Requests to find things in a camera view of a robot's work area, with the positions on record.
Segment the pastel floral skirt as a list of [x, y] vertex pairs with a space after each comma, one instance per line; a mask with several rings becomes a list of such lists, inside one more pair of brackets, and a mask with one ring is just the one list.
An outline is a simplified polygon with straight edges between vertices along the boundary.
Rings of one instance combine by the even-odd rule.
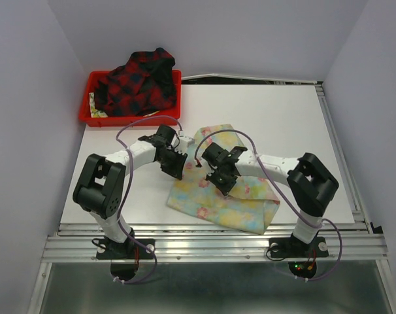
[[265, 233], [280, 206], [280, 199], [268, 180], [239, 177], [230, 194], [223, 196], [212, 183], [205, 180], [204, 169], [195, 166], [197, 144], [212, 132], [232, 128], [230, 124], [220, 124], [197, 130], [195, 143], [187, 150], [183, 178], [174, 182], [167, 205], [219, 226], [261, 235]]

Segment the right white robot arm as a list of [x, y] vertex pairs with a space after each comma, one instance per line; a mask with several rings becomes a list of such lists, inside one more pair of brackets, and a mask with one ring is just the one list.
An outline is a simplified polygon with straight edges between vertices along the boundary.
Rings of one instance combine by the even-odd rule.
[[300, 158], [280, 158], [240, 146], [228, 151], [212, 143], [197, 159], [197, 166], [205, 169], [206, 180], [224, 196], [229, 195], [239, 177], [268, 179], [283, 199], [286, 196], [278, 185], [287, 186], [298, 205], [295, 208], [287, 201], [298, 216], [289, 240], [291, 251], [297, 255], [313, 248], [327, 206], [339, 188], [338, 181], [320, 159], [307, 152]]

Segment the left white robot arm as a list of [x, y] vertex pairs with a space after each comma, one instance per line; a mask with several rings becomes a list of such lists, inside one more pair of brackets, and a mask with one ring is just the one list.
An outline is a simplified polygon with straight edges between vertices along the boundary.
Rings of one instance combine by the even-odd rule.
[[123, 150], [100, 156], [87, 157], [73, 192], [73, 201], [89, 213], [104, 232], [104, 237], [93, 240], [97, 247], [97, 258], [132, 258], [141, 243], [122, 216], [133, 172], [147, 164], [157, 162], [162, 172], [175, 179], [182, 179], [191, 137], [181, 130], [160, 125], [152, 135], [139, 137]]

